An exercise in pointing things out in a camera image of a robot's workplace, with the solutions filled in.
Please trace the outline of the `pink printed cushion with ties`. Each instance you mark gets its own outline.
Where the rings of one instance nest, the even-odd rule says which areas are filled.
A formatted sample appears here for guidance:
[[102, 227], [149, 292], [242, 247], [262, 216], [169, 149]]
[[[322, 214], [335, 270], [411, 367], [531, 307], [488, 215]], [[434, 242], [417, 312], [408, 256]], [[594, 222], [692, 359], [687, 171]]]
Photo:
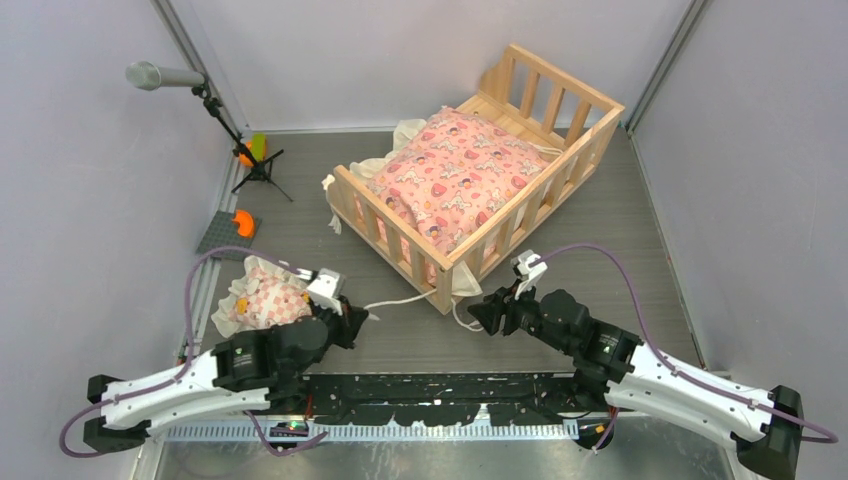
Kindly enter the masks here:
[[400, 122], [391, 152], [337, 167], [322, 187], [334, 229], [353, 229], [446, 314], [567, 193], [552, 184], [572, 169], [562, 153], [444, 107]]

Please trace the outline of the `wooden slatted pet bed frame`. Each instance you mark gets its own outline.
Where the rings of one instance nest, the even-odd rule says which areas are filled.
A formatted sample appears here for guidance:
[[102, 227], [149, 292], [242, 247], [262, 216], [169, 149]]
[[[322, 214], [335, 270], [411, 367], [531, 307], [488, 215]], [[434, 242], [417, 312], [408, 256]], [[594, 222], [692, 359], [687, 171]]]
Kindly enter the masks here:
[[596, 172], [623, 112], [510, 45], [454, 122], [403, 122], [388, 155], [333, 170], [334, 222], [447, 313]]

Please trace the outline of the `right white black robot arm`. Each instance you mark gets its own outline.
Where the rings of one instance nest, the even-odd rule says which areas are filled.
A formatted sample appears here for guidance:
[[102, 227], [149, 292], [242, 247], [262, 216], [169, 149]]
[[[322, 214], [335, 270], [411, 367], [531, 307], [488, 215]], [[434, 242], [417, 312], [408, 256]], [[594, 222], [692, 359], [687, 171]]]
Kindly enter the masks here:
[[570, 357], [565, 398], [578, 409], [642, 412], [731, 450], [764, 478], [795, 478], [801, 428], [788, 418], [801, 411], [797, 391], [745, 387], [654, 352], [562, 289], [537, 299], [534, 291], [500, 288], [467, 311], [490, 335], [522, 330]]

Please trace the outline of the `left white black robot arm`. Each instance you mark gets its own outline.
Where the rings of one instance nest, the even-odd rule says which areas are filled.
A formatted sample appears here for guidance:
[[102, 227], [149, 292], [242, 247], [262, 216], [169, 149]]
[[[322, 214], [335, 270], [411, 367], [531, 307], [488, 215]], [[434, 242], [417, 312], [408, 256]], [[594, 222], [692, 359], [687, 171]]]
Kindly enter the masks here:
[[304, 375], [333, 346], [351, 349], [367, 309], [321, 307], [283, 325], [234, 334], [192, 361], [135, 380], [96, 375], [88, 399], [99, 414], [83, 442], [98, 454], [130, 450], [191, 419], [224, 413], [301, 414], [315, 399]]

